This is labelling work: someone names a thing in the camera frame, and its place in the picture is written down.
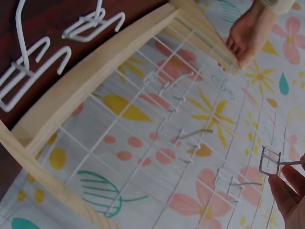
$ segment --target white metal hook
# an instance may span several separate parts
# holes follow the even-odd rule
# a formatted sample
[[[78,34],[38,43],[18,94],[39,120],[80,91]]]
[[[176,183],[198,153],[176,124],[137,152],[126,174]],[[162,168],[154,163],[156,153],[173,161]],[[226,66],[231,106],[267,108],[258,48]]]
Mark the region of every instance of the white metal hook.
[[[259,163],[259,171],[260,171],[260,173],[265,174],[267,176],[272,176],[273,174],[268,173],[266,171],[263,171],[262,167],[263,167],[263,159],[264,158],[267,158],[268,161],[271,161],[274,164],[276,164],[276,174],[278,174],[280,166],[285,166],[285,165],[305,165],[305,161],[282,161],[281,162],[282,152],[277,153],[277,152],[269,149],[266,146],[262,146],[262,148],[263,149],[262,149],[262,154],[261,154],[261,160],[260,160],[260,163]],[[272,158],[270,156],[270,154],[275,155],[277,157],[277,160]]]
[[[29,50],[27,50],[27,56],[31,55],[34,51],[36,51],[40,46],[43,46],[41,52],[36,57],[36,62],[39,62],[47,49],[50,46],[49,37],[43,37],[39,41],[37,41],[34,45],[32,45]],[[4,75],[0,78],[0,86],[2,86],[8,78],[14,73],[15,70],[19,70],[20,72],[14,76],[1,90],[0,90],[0,107],[5,111],[9,112],[12,108],[17,104],[17,102],[23,97],[23,95],[27,92],[27,90],[36,82],[36,80],[61,56],[65,55],[62,60],[60,66],[57,69],[57,74],[61,74],[65,66],[67,65],[72,51],[69,46],[64,46],[59,49],[51,58],[49,58],[36,72],[32,72],[31,70],[27,70],[21,64],[23,63],[23,57],[21,56],[16,62],[11,63],[11,67],[4,73]],[[19,89],[19,91],[14,95],[14,97],[5,104],[3,102],[3,98],[7,93],[13,89],[17,83],[20,82],[25,76],[29,76],[30,79]]]
[[[79,42],[89,42],[92,39],[94,39],[99,33],[101,33],[106,28],[108,28],[111,24],[115,23],[117,20],[119,20],[119,22],[115,26],[114,31],[118,32],[125,22],[126,19],[125,13],[120,12],[114,15],[109,20],[104,20],[105,15],[106,15],[106,10],[105,8],[102,8],[102,0],[98,0],[95,11],[89,13],[84,17],[79,17],[79,20],[76,23],[74,23],[72,26],[68,27],[63,32],[61,37],[63,39],[68,38]],[[80,33],[88,29],[95,28],[98,25],[99,27],[88,36],[80,35]]]
[[[21,13],[23,6],[25,4],[25,0],[20,0],[17,6],[16,14],[15,14],[15,21],[16,21],[16,30],[17,30],[17,36],[19,41],[19,46],[21,50],[21,54],[23,56],[24,61],[24,67],[29,70],[30,69],[30,62],[29,57],[27,55],[27,47],[25,45],[24,36],[23,36],[23,29],[22,29],[22,23],[21,23]]]

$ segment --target metal hook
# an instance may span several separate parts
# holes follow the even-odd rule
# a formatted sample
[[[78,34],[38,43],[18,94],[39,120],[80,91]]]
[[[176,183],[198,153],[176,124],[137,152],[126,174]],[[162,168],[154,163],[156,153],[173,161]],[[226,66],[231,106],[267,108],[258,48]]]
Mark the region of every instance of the metal hook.
[[[125,22],[126,15],[124,12],[120,12],[114,15],[112,18],[108,20],[104,20],[106,15],[105,8],[102,8],[102,0],[97,1],[96,9],[94,12],[89,13],[84,17],[79,17],[79,20],[74,23],[72,26],[68,27],[62,34],[63,39],[72,39],[78,42],[89,42],[94,39],[98,34],[108,28],[111,24],[115,23],[118,19],[119,22],[115,26],[114,31],[118,32],[122,25]],[[80,36],[82,32],[95,28],[100,25],[96,30],[94,30],[88,36]]]
[[[305,161],[282,161],[281,162],[282,152],[277,153],[277,152],[267,148],[266,146],[262,146],[262,148],[263,149],[262,149],[261,160],[260,160],[260,164],[259,164],[259,171],[260,171],[260,173],[265,174],[267,176],[271,176],[273,174],[268,173],[266,171],[263,171],[263,169],[262,169],[263,158],[267,158],[269,161],[271,161],[274,164],[276,164],[276,174],[278,174],[280,166],[285,166],[285,165],[305,165]],[[278,157],[278,160],[275,160],[272,157],[270,157],[269,155],[267,155],[266,154],[267,152],[276,155]]]
[[[193,135],[203,133],[203,132],[212,134],[214,132],[214,130],[200,129],[200,130],[196,130],[194,132],[191,132],[190,134],[187,134],[187,135],[184,135],[184,136],[179,136],[178,139],[185,139],[185,138],[188,138],[188,137],[191,137]]]
[[[175,84],[177,84],[182,78],[189,76],[189,75],[194,75],[194,72],[191,73],[187,73],[187,74],[183,74],[181,76],[179,76],[177,79],[175,79],[172,83],[170,83],[169,81],[166,82],[166,84],[164,85],[164,87],[160,90],[159,92],[159,96],[161,97],[162,93],[168,89],[170,89],[171,87],[173,87]]]

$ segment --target finger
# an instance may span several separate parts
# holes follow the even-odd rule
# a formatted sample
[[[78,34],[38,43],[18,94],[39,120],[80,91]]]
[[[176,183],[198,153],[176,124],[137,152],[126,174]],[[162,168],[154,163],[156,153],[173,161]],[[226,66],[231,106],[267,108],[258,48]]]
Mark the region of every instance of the finger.
[[[240,68],[242,70],[245,70],[254,57],[255,57],[254,52],[246,50],[238,59]]]
[[[238,59],[240,59],[240,57],[242,56],[242,54],[244,53],[244,51],[245,51],[245,46],[244,45],[240,45],[239,46],[239,49],[238,49],[238,51],[236,52],[236,57],[238,58]]]
[[[305,161],[305,155],[301,156],[300,160]]]
[[[282,173],[287,181],[292,185],[297,194],[301,197],[305,196],[305,177],[300,174],[292,166],[284,166]]]
[[[240,50],[240,48],[237,47],[237,49],[234,51],[236,57],[237,57],[237,54],[239,53],[239,50]]]
[[[286,219],[289,211],[297,204],[296,200],[291,195],[294,191],[290,187],[288,188],[290,188],[291,191],[288,191],[285,186],[287,184],[277,175],[269,177],[268,181],[277,207],[283,218]]]
[[[227,42],[225,43],[229,49],[231,49],[231,46],[233,44],[233,40],[231,39],[231,37],[229,36],[227,39]]]

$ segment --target yellow flower print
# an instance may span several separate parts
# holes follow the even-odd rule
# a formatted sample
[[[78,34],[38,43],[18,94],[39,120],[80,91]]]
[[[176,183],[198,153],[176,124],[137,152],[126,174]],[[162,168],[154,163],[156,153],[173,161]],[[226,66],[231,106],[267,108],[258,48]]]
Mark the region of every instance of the yellow flower print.
[[[258,129],[258,124],[257,124],[257,122],[256,122],[255,120],[253,120],[253,118],[252,118],[252,113],[251,113],[251,112],[248,113],[248,118],[246,118],[246,119],[244,120],[244,122],[245,122],[246,125],[248,125],[248,126],[250,126],[250,123],[251,123],[251,125],[254,127],[254,129]]]
[[[207,114],[194,114],[194,115],[192,115],[192,117],[197,120],[208,121],[210,114],[213,111],[213,106],[209,102],[209,100],[205,97],[203,92],[200,89],[198,89],[198,91],[199,91],[200,97],[203,100],[205,106],[207,106],[208,108],[205,108],[203,105],[201,105],[199,102],[197,102],[196,100],[194,100],[192,98],[187,98],[187,100],[190,101],[192,104],[194,104],[199,109],[203,110]],[[216,106],[215,112],[213,113],[213,116],[210,120],[210,123],[208,124],[208,126],[205,127],[206,129],[212,129],[212,127],[214,125],[217,126],[218,136],[224,147],[226,147],[226,142],[225,142],[225,137],[224,137],[222,128],[225,131],[227,131],[230,135],[233,135],[232,134],[233,130],[230,127],[225,126],[224,124],[220,123],[220,121],[225,121],[225,122],[233,124],[233,125],[236,124],[236,122],[234,122],[232,119],[222,115],[222,113],[225,110],[227,102],[228,102],[227,100],[223,100],[218,103],[218,105]]]
[[[274,71],[276,71],[276,68],[268,68],[265,70],[260,71],[260,68],[258,66],[258,63],[256,60],[254,60],[254,68],[252,66],[249,65],[249,69],[253,72],[253,73],[245,73],[244,75],[246,77],[251,78],[251,84],[255,84],[257,81],[259,83],[259,92],[261,93],[262,96],[264,96],[264,90],[263,90],[263,85],[265,85],[265,87],[271,91],[272,93],[274,93],[274,90],[272,89],[272,87],[270,86],[270,83],[275,83],[272,79],[270,79],[270,77],[268,77],[267,75],[273,73]]]
[[[197,3],[199,9],[201,10],[201,12],[204,12],[204,9],[209,8],[209,3],[208,2],[204,2],[203,6],[201,5],[200,0],[195,0],[195,2]]]
[[[193,154],[194,151],[195,151],[195,148],[191,148],[187,151],[187,153]],[[196,150],[195,155],[200,156],[200,157],[207,157],[207,156],[212,155],[212,150],[206,144],[201,144],[200,149]]]
[[[129,69],[130,71],[132,71],[133,73],[135,73],[136,75],[138,75],[139,77],[141,78],[145,78],[145,73],[142,72],[137,66],[135,66],[134,64],[137,63],[137,64],[142,64],[144,65],[145,62],[140,60],[140,59],[137,59],[135,57],[130,57],[129,59],[127,59],[123,64],[121,64],[119,67],[118,67],[118,71],[126,76],[126,71],[125,71],[125,68]],[[120,79],[122,82],[126,82],[125,78],[122,77],[121,75],[119,75]]]
[[[248,118],[246,118],[244,120],[244,122],[246,123],[247,126],[252,125],[255,130],[258,129],[258,124],[257,124],[256,121],[253,120],[253,115],[252,115],[251,112],[248,113]],[[252,143],[254,141],[254,133],[252,131],[248,132],[248,140],[249,140],[250,143]],[[254,145],[254,147],[253,147],[253,153],[254,154],[256,154],[256,155],[258,154],[259,147],[261,145],[262,145],[262,140],[261,140],[260,136],[257,135],[256,136],[256,145]],[[246,148],[245,151],[244,151],[244,154],[246,154],[246,156],[249,156],[250,155],[250,150]]]
[[[267,223],[269,221],[270,226],[268,228],[273,229],[274,226],[278,227],[279,226],[278,222],[277,222],[278,217],[276,216],[276,209],[275,208],[273,208],[270,220],[269,220],[269,216],[270,216],[270,209],[268,209],[268,214],[267,215],[262,215],[262,217],[264,217],[266,219],[266,221],[263,222],[263,225],[267,226]]]
[[[304,80],[304,77],[305,77],[305,71],[300,71],[299,72],[299,77],[300,77],[300,87],[301,88],[305,88],[305,81],[303,81]],[[292,81],[292,84],[293,85],[298,85],[298,81],[297,80],[293,80]]]

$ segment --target pink flower print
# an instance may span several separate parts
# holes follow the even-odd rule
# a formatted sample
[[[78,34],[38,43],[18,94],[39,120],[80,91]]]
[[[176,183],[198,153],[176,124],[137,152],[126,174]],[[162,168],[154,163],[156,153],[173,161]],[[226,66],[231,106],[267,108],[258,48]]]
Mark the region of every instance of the pink flower print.
[[[285,38],[283,50],[286,59],[294,65],[298,65],[301,61],[298,48],[305,49],[305,36],[299,34],[301,22],[296,17],[288,18],[286,22],[285,32],[279,25],[274,24],[272,32]]]
[[[149,134],[149,138],[152,141],[156,141],[156,142],[161,141],[161,138],[157,136],[156,132],[151,132]],[[114,145],[117,143],[116,138],[112,135],[105,136],[103,141],[104,141],[104,143],[106,143],[108,145]],[[170,142],[172,144],[176,144],[176,147],[180,147],[182,145],[181,141],[178,141],[176,143],[176,141],[174,139],[170,140]],[[127,139],[127,144],[134,149],[144,148],[143,141],[140,138],[135,137],[135,136],[130,136]],[[119,151],[118,153],[116,153],[116,156],[121,161],[130,161],[133,158],[133,154],[128,150]],[[169,148],[160,148],[158,151],[156,151],[155,157],[156,157],[156,160],[163,165],[169,165],[177,159],[176,153],[172,149],[169,149]],[[152,164],[152,159],[149,157],[146,157],[144,160],[143,160],[143,158],[139,158],[137,163],[141,164],[142,167],[146,167],[146,166],[149,166]]]
[[[201,170],[198,179],[214,189],[215,173],[211,169],[206,168]],[[223,227],[217,220],[217,217],[226,215],[232,207],[220,196],[228,201],[231,201],[232,198],[224,192],[217,192],[217,194],[212,196],[212,192],[199,180],[196,181],[196,192],[199,201],[187,194],[176,193],[169,207],[183,216],[203,216],[200,227],[204,229],[222,229]]]
[[[160,52],[162,52],[165,56],[169,57],[172,54],[172,52],[170,50],[168,50],[160,42],[156,41],[155,45],[156,45],[157,49]],[[177,52],[177,54],[182,59],[184,59],[186,62],[188,62],[193,68],[196,69],[196,67],[194,66],[194,62],[197,60],[197,57],[196,57],[196,55],[194,53],[192,53],[189,50],[180,49]],[[158,64],[157,64],[158,67],[162,67],[165,62],[166,62],[166,60],[158,62]],[[164,72],[159,72],[159,76],[163,79],[163,80],[161,80],[161,79],[159,80],[159,82],[162,85],[165,85],[166,82],[170,82],[171,83],[173,80],[178,79],[182,74],[187,74],[187,73],[193,72],[193,70],[191,69],[191,67],[189,65],[187,65],[185,62],[183,62],[181,59],[179,59],[175,55],[165,64],[165,66],[163,67],[163,71],[166,72],[173,79],[171,79]],[[188,76],[188,78],[193,80],[195,78],[195,74]],[[197,78],[196,78],[196,81],[202,81],[202,80],[203,80],[203,78],[198,75]]]
[[[244,167],[240,174],[244,175],[249,182],[255,182],[262,184],[263,182],[263,175],[259,172],[258,168],[255,166],[249,166],[248,170],[246,167]],[[243,183],[244,179],[239,176],[238,181]],[[252,206],[257,206],[260,199],[260,193],[258,190],[262,188],[261,186],[257,185],[256,188],[254,188],[254,185],[246,185],[245,189],[242,190],[242,196],[243,198]]]
[[[157,138],[156,132],[150,133],[149,138],[152,141],[156,141],[156,142],[161,141],[160,137]],[[172,144],[175,144],[176,141],[175,139],[172,139],[170,140],[170,142]],[[182,145],[181,141],[178,141],[176,147],[180,147],[181,145]],[[169,165],[177,159],[175,152],[172,149],[168,149],[168,148],[161,148],[156,152],[155,156],[156,159],[163,165]]]
[[[78,116],[82,110],[84,109],[84,103],[81,103],[73,112],[72,112],[72,116]]]
[[[296,135],[291,135],[288,138],[288,143],[290,145],[288,158],[291,161],[297,161],[300,158],[299,153],[295,148],[296,142],[297,142],[297,136]]]

